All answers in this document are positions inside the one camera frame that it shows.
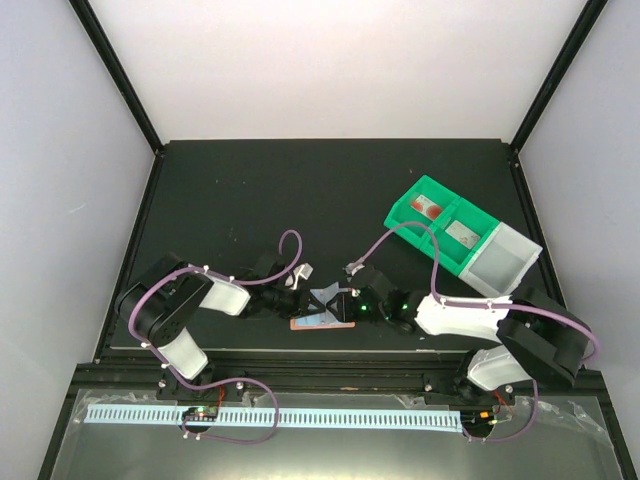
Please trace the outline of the brown leather card holder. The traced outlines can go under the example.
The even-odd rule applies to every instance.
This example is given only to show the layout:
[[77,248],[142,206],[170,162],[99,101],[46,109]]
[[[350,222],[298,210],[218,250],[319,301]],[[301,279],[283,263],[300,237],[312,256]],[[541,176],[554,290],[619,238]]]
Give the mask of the brown leather card holder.
[[[348,288],[341,287],[339,283],[334,283],[326,288],[327,301],[332,298],[336,293],[349,293]],[[313,330],[330,330],[330,329],[347,329],[354,328],[355,323],[340,323],[327,313],[323,315],[314,315],[304,317],[301,316],[292,318],[289,322],[289,328],[292,331],[313,331]]]

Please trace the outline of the white floral credit card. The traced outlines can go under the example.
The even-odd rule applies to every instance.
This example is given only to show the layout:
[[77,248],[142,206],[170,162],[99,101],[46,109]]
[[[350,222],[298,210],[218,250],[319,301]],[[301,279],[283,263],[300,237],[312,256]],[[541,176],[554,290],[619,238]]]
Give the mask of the white floral credit card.
[[458,220],[453,220],[445,232],[467,249],[472,249],[481,236]]

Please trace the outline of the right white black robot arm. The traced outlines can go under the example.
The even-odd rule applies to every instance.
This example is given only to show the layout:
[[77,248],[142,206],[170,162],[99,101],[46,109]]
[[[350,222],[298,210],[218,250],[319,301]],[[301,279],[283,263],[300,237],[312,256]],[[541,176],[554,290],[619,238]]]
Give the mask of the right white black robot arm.
[[599,349],[586,324],[532,288],[481,299],[369,285],[339,290],[327,309],[342,323],[381,320],[403,333],[421,330],[429,337],[490,342],[489,348],[466,353],[455,372],[425,381],[427,393],[463,404],[478,404],[523,381],[568,390],[584,361]]

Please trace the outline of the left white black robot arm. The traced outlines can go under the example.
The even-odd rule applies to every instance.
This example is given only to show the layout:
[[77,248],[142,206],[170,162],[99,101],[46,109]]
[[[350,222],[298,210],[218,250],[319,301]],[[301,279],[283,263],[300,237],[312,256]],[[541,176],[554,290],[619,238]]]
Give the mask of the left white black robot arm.
[[118,295],[115,312],[142,347],[180,375],[181,389],[202,399],[213,391],[215,376],[187,329],[197,311],[238,318],[268,311],[285,319],[323,313],[322,301],[300,285],[311,272],[308,264],[287,267],[280,254],[265,253],[254,268],[225,279],[169,253]]

